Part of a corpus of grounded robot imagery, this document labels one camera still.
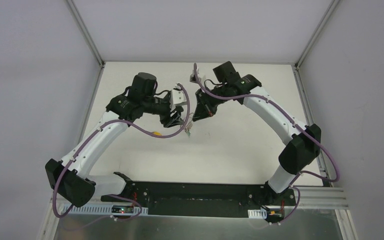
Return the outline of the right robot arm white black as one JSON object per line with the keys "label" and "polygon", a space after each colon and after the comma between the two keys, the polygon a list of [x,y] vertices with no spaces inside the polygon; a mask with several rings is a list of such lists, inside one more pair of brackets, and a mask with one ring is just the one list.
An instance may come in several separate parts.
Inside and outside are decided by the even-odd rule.
{"label": "right robot arm white black", "polygon": [[230,61],[215,67],[213,72],[218,84],[209,89],[204,86],[197,65],[193,66],[190,81],[198,84],[199,89],[195,92],[196,108],[192,120],[197,122],[213,117],[219,105],[233,100],[253,111],[272,128],[285,147],[278,156],[279,166],[263,185],[262,196],[268,204],[276,205],[283,200],[284,191],[300,171],[320,155],[322,131],[315,123],[307,125],[288,114],[255,76],[240,76]]}

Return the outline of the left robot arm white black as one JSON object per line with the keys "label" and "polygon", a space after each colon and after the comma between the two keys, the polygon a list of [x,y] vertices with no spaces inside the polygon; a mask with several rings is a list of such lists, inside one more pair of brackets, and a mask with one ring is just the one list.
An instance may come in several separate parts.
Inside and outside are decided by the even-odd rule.
{"label": "left robot arm white black", "polygon": [[[126,177],[119,173],[91,175],[91,170],[104,151],[124,133],[133,127],[158,139],[172,138],[183,131],[187,119],[182,119],[183,107],[190,115],[191,101],[185,87],[177,83],[171,90],[164,90],[164,97],[157,92],[157,78],[146,72],[139,72],[125,91],[105,107],[105,111],[94,128],[60,160],[50,159],[45,172],[52,188],[52,202],[63,197],[74,207],[82,207],[92,198],[114,195],[120,202],[132,198],[133,189],[127,185]],[[134,122],[144,114],[159,116],[165,128],[179,126],[179,130],[168,135],[157,135]]]}

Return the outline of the silver keyring with clips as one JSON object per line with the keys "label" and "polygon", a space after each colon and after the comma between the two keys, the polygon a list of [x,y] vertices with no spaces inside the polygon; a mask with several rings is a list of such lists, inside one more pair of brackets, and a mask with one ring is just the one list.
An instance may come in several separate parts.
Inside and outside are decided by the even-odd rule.
{"label": "silver keyring with clips", "polygon": [[186,135],[187,135],[187,131],[191,131],[191,129],[193,127],[193,115],[194,115],[193,112],[188,115],[188,122],[187,122],[185,128],[183,129],[183,131],[185,132]]}

